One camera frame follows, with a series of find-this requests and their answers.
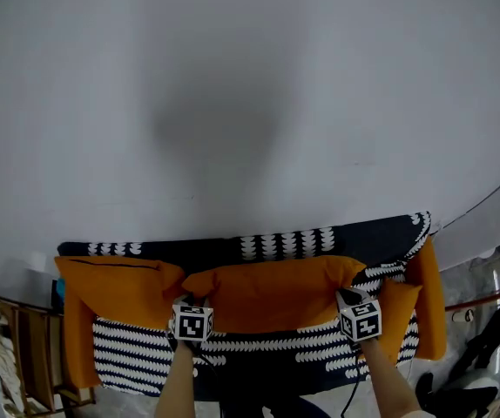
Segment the person's left forearm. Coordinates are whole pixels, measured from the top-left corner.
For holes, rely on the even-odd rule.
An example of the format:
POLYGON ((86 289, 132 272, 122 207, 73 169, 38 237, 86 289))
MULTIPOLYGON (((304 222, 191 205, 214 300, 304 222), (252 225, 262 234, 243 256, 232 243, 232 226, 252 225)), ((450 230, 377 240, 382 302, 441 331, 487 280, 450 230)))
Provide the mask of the person's left forearm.
POLYGON ((155 418, 195 418, 193 351, 185 341, 177 344, 155 418))

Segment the person's dark trouser legs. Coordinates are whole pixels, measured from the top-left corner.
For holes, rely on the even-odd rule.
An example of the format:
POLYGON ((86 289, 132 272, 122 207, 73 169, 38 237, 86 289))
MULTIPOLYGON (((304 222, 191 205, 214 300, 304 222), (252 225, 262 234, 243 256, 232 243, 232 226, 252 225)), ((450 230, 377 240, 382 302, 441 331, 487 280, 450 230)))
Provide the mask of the person's dark trouser legs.
POLYGON ((229 394, 220 402, 222 418, 330 418, 321 408, 297 395, 229 394))

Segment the translucent plastic sheet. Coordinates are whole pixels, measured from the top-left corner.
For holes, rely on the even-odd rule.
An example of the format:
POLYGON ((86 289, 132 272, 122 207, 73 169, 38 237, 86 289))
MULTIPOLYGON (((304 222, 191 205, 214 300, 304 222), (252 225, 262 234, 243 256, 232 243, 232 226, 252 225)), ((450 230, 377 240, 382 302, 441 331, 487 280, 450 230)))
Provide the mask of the translucent plastic sheet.
POLYGON ((21 260, 1 260, 0 300, 50 310, 54 280, 51 274, 39 272, 21 260))

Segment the small orange cushion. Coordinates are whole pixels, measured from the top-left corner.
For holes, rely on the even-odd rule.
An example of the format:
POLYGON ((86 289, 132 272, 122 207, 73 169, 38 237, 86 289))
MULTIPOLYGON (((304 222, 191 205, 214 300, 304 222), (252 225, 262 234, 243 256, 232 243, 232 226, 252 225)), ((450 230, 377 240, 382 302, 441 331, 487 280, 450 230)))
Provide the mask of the small orange cushion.
POLYGON ((385 279, 378 297, 382 310, 382 351, 395 365, 422 286, 385 279))

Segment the large orange cushion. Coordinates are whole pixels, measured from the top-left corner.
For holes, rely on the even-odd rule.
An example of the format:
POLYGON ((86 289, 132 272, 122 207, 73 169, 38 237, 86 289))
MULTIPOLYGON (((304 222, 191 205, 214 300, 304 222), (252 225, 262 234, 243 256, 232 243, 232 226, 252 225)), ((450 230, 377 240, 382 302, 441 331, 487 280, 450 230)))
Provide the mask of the large orange cushion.
POLYGON ((160 260, 56 257, 64 279, 67 326, 89 326, 98 316, 137 327, 164 329, 172 302, 184 293, 184 270, 160 260))
POLYGON ((219 333, 294 331, 335 319, 336 291, 365 267, 340 256, 221 266, 188 276, 183 288, 209 302, 219 333))

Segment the white round chair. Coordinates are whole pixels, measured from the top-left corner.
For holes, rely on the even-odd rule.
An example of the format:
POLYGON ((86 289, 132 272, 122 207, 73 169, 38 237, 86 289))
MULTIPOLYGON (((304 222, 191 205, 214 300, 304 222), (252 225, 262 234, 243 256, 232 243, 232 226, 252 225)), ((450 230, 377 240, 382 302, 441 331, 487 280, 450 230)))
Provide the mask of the white round chair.
POLYGON ((499 387, 495 374, 476 368, 448 383, 442 393, 453 408, 467 412, 489 406, 497 398, 499 387))

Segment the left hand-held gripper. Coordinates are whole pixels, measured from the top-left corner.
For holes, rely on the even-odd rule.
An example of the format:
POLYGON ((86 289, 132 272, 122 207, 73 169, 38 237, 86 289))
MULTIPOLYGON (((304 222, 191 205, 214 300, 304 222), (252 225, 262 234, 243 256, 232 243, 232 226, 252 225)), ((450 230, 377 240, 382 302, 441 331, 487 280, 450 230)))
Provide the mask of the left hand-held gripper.
POLYGON ((172 303, 169 330, 175 340, 207 341, 213 331, 214 310, 205 301, 195 305, 192 296, 181 296, 172 303))

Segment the white water dispenser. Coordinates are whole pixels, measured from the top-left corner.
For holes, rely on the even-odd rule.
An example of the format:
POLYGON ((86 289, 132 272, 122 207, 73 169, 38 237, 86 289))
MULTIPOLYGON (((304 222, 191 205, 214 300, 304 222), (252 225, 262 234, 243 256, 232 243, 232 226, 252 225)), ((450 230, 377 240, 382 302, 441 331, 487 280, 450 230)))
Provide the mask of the white water dispenser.
POLYGON ((463 216, 433 235, 439 269, 490 256, 500 246, 500 187, 463 216))

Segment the cream crumpled cloth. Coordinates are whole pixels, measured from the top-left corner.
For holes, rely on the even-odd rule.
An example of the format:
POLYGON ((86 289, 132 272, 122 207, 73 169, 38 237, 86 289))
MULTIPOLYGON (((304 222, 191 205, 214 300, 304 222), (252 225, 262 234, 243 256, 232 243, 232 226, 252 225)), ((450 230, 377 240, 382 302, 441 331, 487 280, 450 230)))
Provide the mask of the cream crumpled cloth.
POLYGON ((17 360, 10 339, 0 336, 0 378, 19 412, 24 411, 17 360))

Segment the person's right forearm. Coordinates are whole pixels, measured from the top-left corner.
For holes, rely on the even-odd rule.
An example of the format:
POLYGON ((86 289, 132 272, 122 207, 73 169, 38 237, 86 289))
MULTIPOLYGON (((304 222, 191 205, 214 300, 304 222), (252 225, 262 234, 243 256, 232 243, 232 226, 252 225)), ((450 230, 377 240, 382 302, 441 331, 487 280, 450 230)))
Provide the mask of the person's right forearm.
POLYGON ((381 418, 403 418, 420 411, 414 391, 376 339, 361 342, 381 418))

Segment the wooden side cart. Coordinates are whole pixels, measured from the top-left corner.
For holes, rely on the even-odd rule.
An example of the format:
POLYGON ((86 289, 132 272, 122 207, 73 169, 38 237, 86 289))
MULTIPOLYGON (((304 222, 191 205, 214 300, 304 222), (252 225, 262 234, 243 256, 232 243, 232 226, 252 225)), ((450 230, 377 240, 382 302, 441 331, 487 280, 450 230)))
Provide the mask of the wooden side cart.
POLYGON ((64 311, 0 300, 3 330, 11 340, 25 418, 65 418, 96 404, 92 323, 67 326, 64 311))

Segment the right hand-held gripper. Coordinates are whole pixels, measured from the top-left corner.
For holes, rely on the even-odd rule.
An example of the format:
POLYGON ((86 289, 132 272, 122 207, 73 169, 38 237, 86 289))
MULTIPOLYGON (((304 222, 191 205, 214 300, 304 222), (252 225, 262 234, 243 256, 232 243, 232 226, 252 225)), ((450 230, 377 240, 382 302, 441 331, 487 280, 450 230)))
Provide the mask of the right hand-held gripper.
POLYGON ((378 300, 357 288, 341 288, 335 296, 341 332, 352 342, 370 340, 382 334, 382 311, 378 300))

